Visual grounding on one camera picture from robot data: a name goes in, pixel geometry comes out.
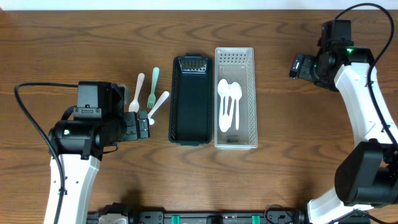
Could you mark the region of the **white spoon bowl down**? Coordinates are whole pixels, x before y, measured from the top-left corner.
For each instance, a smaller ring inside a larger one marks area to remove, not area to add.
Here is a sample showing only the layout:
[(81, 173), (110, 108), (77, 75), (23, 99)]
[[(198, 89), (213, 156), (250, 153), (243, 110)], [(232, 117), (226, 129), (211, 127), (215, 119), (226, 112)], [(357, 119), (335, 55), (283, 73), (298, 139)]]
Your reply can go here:
[(228, 96), (222, 96), (219, 110), (219, 128), (221, 132), (225, 133), (229, 129), (229, 115), (228, 115)]

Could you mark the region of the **white fork diagonal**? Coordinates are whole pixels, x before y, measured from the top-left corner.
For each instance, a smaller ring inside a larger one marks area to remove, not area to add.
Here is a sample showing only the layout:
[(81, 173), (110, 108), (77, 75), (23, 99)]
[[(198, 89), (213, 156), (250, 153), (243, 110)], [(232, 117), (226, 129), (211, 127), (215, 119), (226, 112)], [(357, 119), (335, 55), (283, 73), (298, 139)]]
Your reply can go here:
[(159, 97), (159, 99), (156, 101), (155, 105), (153, 106), (153, 108), (150, 110), (150, 112), (148, 113), (148, 118), (152, 119), (152, 116), (154, 115), (154, 113), (161, 107), (161, 105), (166, 101), (166, 99), (169, 97), (170, 93), (168, 91), (164, 91), (161, 96)]

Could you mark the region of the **white spoon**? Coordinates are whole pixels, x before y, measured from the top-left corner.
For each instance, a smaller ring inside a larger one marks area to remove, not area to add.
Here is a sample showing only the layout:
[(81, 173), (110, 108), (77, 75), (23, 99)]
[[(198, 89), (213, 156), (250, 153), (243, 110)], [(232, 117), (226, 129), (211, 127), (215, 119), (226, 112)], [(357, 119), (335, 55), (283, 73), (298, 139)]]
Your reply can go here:
[(232, 83), (232, 87), (233, 87), (233, 94), (234, 94), (234, 99), (236, 100), (236, 123), (235, 123), (235, 127), (236, 130), (239, 129), (239, 100), (241, 99), (243, 93), (242, 93), (242, 89), (241, 86), (238, 82), (233, 82)]
[(143, 73), (138, 74), (136, 89), (134, 98), (129, 105), (129, 112), (138, 112), (139, 111), (139, 94), (141, 92), (142, 84), (144, 83), (145, 75)]
[(232, 82), (232, 84), (229, 85), (229, 96), (231, 98), (231, 105), (229, 107), (229, 120), (228, 120), (228, 127), (231, 127), (232, 119), (233, 119), (233, 111), (234, 111), (234, 100), (235, 100), (235, 93), (234, 91), (236, 90), (236, 82)]
[(229, 97), (229, 84), (225, 79), (221, 79), (218, 83), (218, 94), (220, 96), (220, 99), (222, 96)]

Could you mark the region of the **mint green plastic fork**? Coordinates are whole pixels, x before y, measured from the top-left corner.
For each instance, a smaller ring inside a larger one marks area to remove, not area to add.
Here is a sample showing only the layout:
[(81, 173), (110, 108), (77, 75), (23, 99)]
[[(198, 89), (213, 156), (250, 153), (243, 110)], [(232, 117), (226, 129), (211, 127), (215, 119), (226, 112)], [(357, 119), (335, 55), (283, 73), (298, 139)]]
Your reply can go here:
[(153, 108), (154, 104), (156, 102), (155, 89), (156, 89), (157, 81), (159, 79), (159, 75), (160, 75), (160, 68), (154, 67), (153, 71), (152, 71), (151, 91), (150, 91), (150, 94), (149, 94), (148, 100), (147, 100), (147, 107), (149, 109)]

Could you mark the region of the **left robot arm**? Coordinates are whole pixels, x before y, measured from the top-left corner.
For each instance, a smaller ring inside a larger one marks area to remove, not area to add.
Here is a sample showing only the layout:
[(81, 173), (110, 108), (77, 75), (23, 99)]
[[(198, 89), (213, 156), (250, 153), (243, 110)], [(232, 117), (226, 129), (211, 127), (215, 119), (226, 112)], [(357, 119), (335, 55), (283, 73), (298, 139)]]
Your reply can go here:
[(60, 169), (51, 160), (45, 223), (85, 223), (104, 148), (149, 138), (147, 111), (124, 111), (127, 93), (125, 85), (79, 82), (77, 104), (49, 132), (62, 166), (65, 192), (60, 191)]

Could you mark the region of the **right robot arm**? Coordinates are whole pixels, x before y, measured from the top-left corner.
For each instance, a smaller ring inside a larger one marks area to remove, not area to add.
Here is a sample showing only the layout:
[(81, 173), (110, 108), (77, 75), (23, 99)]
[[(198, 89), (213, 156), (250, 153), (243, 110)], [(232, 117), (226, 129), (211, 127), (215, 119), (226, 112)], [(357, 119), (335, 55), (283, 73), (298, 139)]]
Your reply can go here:
[(351, 22), (325, 22), (316, 56), (297, 54), (289, 77), (337, 91), (351, 122), (354, 149), (335, 172), (334, 186), (306, 205), (306, 223), (366, 223), (367, 210), (397, 203), (395, 125), (377, 83), (375, 59), (351, 40)]

